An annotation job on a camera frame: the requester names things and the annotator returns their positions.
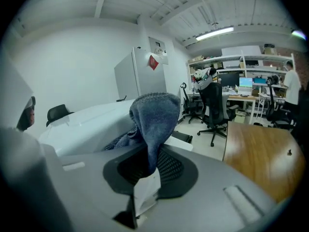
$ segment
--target computer monitor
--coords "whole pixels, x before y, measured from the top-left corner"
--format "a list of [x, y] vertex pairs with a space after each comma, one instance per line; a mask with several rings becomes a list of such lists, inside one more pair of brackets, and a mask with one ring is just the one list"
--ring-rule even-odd
[[239, 86], [239, 73], [220, 74], [218, 78], [221, 78], [221, 86], [235, 87]]
[[239, 79], [239, 86], [240, 87], [252, 87], [252, 78], [240, 78]]

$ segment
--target refrigerator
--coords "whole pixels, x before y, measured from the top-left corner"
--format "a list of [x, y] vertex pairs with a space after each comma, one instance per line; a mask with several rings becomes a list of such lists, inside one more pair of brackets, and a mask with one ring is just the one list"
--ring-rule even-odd
[[[151, 55], [159, 63], [155, 69], [150, 66]], [[152, 92], [166, 92], [162, 62], [156, 54], [133, 48], [114, 68], [119, 98], [126, 96], [126, 100], [131, 100]]]

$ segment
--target black chair back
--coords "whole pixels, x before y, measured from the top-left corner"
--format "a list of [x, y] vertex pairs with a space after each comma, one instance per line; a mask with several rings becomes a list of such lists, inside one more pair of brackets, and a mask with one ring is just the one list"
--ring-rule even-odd
[[210, 122], [210, 127], [220, 124], [224, 119], [222, 105], [222, 86], [219, 83], [210, 83], [207, 88], [199, 91], [204, 108], [209, 107], [209, 118], [205, 118], [206, 122]]
[[190, 99], [187, 95], [187, 93], [185, 92], [185, 89], [187, 88], [187, 84], [186, 83], [182, 83], [180, 85], [180, 87], [183, 89], [183, 93], [184, 93], [184, 104], [183, 104], [183, 109], [184, 111], [188, 114], [189, 113], [189, 108], [190, 108]]
[[47, 112], [47, 123], [46, 126], [48, 126], [51, 122], [54, 122], [58, 119], [63, 118], [66, 115], [69, 115], [70, 113], [68, 112], [65, 104], [55, 106], [51, 109], [48, 110]]

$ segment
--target wooden table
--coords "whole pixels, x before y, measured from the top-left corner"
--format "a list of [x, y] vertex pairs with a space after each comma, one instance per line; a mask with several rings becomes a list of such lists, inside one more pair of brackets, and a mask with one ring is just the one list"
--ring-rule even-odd
[[287, 130], [228, 123], [223, 161], [247, 176], [276, 202], [293, 195], [306, 161]]

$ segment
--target white shirt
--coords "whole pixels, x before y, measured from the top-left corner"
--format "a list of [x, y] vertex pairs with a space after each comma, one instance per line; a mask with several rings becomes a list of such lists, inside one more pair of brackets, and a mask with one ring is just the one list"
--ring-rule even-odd
[[285, 101], [294, 105], [298, 104], [298, 94], [300, 90], [300, 81], [298, 74], [290, 70], [286, 75], [283, 84], [287, 86]]

